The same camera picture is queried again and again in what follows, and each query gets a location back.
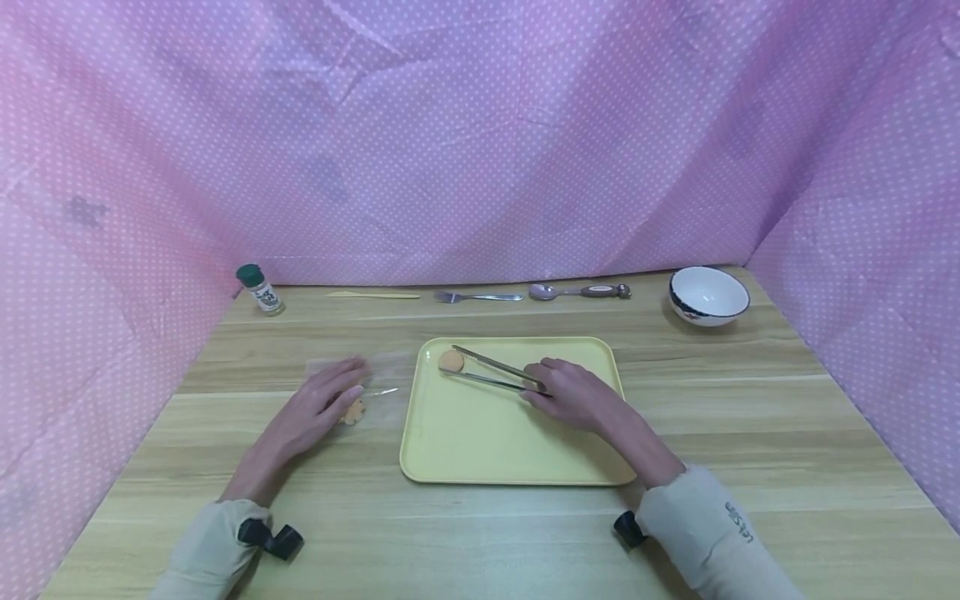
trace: spoon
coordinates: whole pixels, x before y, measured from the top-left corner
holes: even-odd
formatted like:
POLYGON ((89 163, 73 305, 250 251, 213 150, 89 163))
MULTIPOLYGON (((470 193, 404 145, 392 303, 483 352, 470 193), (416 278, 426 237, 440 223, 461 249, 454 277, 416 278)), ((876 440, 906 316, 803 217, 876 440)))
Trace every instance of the spoon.
POLYGON ((558 290, 552 285, 546 283, 532 283, 530 285, 530 298, 534 300, 555 300, 558 296, 584 296, 586 298, 622 298, 630 297, 630 286, 621 283, 616 287, 612 285, 589 285, 585 288, 558 290))

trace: wooden table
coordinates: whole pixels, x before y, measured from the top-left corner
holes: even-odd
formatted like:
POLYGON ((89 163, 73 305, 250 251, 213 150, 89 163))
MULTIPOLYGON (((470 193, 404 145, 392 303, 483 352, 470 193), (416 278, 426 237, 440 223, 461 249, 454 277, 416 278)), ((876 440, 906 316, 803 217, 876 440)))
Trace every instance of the wooden table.
POLYGON ((307 543, 291 564, 262 560, 242 597, 694 597, 655 543, 628 555, 613 539, 637 489, 418 485, 400 473, 420 345, 514 335, 610 344, 630 402, 683 459, 713 469, 807 597, 956 597, 960 540, 753 278, 730 271, 754 304, 715 330, 668 311, 669 274, 613 279, 633 287, 632 300, 446 305, 428 290, 420 300, 335 300, 325 288, 287 288, 288 308, 272 319, 244 295, 44 597, 144 597, 304 363, 354 352, 393 365, 377 386, 398 391, 370 398, 364 420, 293 475, 276 522, 307 543))

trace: bowl rim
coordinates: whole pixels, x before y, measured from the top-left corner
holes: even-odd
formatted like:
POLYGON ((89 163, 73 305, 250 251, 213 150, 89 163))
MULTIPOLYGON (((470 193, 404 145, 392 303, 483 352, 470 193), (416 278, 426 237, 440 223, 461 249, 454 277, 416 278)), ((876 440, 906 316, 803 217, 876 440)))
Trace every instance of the bowl rim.
POLYGON ((723 269, 717 269, 716 267, 708 267, 707 265, 691 265, 689 267, 683 267, 682 269, 678 269, 673 273, 673 275, 670 276, 669 289, 670 289, 670 301, 672 301, 674 304, 679 306, 681 310, 685 312, 691 312, 694 315, 697 315, 698 317, 715 317, 717 319, 729 319, 731 317, 739 317, 743 313, 747 312, 747 309, 750 308, 750 304, 754 301, 754 299, 751 298, 750 296, 750 290, 748 290, 747 286, 744 285, 739 279, 727 273, 723 269), (710 269, 712 271, 716 271, 717 273, 721 273, 729 277, 734 283, 736 283, 737 285, 740 286, 741 289, 743 289, 743 293, 747 295, 747 304, 739 312, 735 312, 730 315, 714 315, 714 314, 705 313, 702 310, 697 310, 696 308, 693 308, 692 306, 690 306, 689 304, 681 300, 680 296, 677 294, 677 292, 673 288, 673 278, 676 277, 677 273, 679 273, 680 271, 686 271, 687 269, 710 269))

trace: white sleeve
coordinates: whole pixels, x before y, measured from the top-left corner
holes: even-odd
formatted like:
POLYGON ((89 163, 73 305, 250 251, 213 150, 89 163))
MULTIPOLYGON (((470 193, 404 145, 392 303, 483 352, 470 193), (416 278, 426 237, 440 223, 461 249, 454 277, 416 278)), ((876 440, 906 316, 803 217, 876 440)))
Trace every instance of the white sleeve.
POLYGON ((720 482, 690 466, 644 494, 637 524, 705 600, 802 600, 720 482))
POLYGON ((207 504, 177 542, 150 600, 223 600, 259 549, 237 540, 248 518, 270 524, 270 511, 250 500, 207 504))

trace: metal tongs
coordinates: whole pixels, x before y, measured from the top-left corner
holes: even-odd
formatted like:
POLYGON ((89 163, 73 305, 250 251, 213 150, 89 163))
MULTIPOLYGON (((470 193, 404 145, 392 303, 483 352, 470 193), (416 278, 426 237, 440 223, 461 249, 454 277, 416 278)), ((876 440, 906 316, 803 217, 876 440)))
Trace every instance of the metal tongs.
MULTIPOLYGON (((485 365, 488 365, 495 369, 500 369, 501 371, 508 372, 511 375, 516 375, 521 379, 526 379, 527 381, 531 381, 537 386, 536 391, 539 392, 542 396, 552 397, 550 394, 546 392, 546 386, 544 386, 541 381, 539 381, 538 379, 535 379, 534 377, 531 377, 521 369, 517 369, 516 367, 511 367, 510 365, 505 365, 499 361, 493 360, 492 358, 487 358, 483 354, 477 354, 472 350, 468 350, 460 346, 454 346, 453 349, 485 365)), ((508 383, 506 381, 500 381, 499 379, 492 379, 490 377, 485 377, 483 375, 477 375, 471 372, 457 372, 457 371, 451 371, 449 369, 443 369, 443 368, 441 368, 440 371, 443 374, 449 375, 451 377, 461 377, 463 379, 469 379, 470 381, 485 383, 487 385, 496 386, 498 388, 505 388, 507 390, 515 390, 517 392, 526 392, 529 390, 529 388, 524 388, 523 386, 515 385, 513 383, 508 383)))

